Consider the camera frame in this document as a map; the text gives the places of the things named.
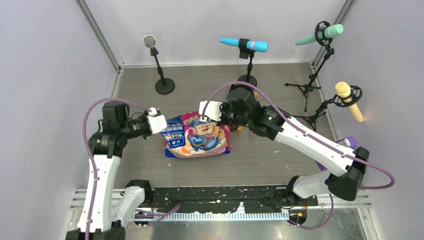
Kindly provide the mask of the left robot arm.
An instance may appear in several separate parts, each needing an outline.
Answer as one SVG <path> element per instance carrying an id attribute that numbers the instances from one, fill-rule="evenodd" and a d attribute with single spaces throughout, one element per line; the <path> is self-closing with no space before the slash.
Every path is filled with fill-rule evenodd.
<path id="1" fill-rule="evenodd" d="M 87 138 L 87 112 L 83 119 L 83 141 L 89 156 L 89 180 L 81 216 L 67 240 L 124 240 L 126 227 L 136 209 L 153 202 L 148 180 L 130 180 L 123 196 L 112 205 L 114 182 L 128 140 L 148 137 L 167 127 L 166 119 L 154 107 L 142 108 L 136 118 L 129 116 L 132 102 L 118 98 L 102 100 L 98 129 Z"/>

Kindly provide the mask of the colourful pet food bag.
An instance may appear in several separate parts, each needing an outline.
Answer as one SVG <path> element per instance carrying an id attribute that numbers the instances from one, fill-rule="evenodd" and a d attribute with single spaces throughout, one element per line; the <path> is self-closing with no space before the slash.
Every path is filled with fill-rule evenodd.
<path id="1" fill-rule="evenodd" d="M 161 135 L 168 158 L 191 159 L 231 153 L 230 127 L 203 121 L 197 111 L 168 119 Z"/>

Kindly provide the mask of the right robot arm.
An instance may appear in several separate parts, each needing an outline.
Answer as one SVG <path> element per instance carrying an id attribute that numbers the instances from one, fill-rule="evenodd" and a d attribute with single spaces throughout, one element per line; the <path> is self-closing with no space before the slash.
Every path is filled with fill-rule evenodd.
<path id="1" fill-rule="evenodd" d="M 366 165 L 353 158 L 367 161 L 370 153 L 365 148 L 352 149 L 329 140 L 282 109 L 262 106 L 244 87 L 230 91 L 226 102 L 209 103 L 205 114 L 218 124 L 247 127 L 259 137 L 288 145 L 325 167 L 320 173 L 290 179 L 285 198 L 291 205 L 322 194 L 345 201 L 356 199 Z"/>

